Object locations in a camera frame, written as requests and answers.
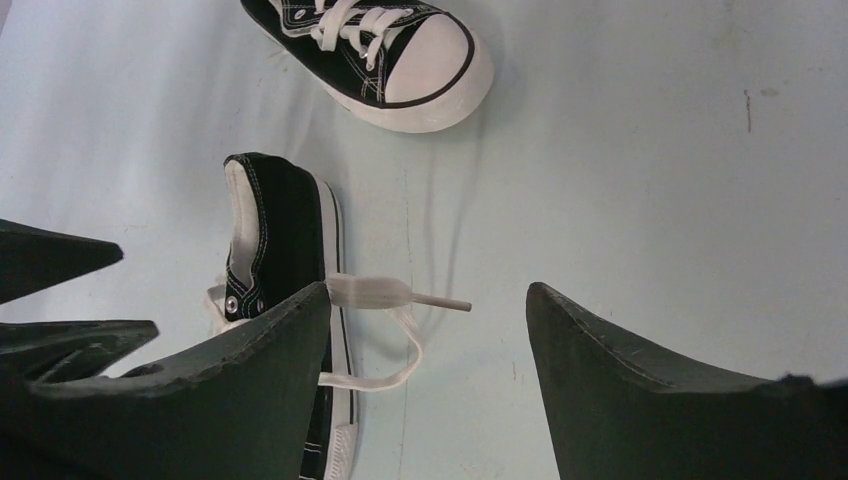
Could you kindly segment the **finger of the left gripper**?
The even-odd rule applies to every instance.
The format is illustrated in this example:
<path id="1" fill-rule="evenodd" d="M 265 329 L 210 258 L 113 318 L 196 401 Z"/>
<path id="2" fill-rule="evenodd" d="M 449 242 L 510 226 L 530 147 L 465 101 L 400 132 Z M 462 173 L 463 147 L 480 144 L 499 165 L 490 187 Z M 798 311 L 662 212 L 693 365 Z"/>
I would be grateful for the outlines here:
<path id="1" fill-rule="evenodd" d="M 1 365 L 32 382 L 98 376 L 159 335 L 149 320 L 98 320 L 1 325 Z"/>
<path id="2" fill-rule="evenodd" d="M 3 304 L 113 265 L 124 258 L 119 245 L 3 220 Z"/>

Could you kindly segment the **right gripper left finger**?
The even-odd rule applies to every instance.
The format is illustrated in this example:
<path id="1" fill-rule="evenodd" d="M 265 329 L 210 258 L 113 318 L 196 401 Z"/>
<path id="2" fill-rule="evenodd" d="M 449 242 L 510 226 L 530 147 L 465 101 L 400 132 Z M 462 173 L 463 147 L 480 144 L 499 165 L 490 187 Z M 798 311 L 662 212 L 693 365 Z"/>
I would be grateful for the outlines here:
<path id="1" fill-rule="evenodd" d="M 5 479 L 295 479 L 328 340 L 315 282 L 124 377 L 1 372 Z"/>

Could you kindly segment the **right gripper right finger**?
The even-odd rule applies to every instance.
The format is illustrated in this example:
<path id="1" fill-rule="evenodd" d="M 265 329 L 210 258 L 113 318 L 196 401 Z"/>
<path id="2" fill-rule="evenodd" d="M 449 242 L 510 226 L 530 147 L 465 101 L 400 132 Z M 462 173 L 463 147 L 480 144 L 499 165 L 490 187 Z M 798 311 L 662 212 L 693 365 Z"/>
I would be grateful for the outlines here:
<path id="1" fill-rule="evenodd" d="M 542 282 L 526 323 L 563 479 L 843 479 L 847 383 L 676 353 Z"/>

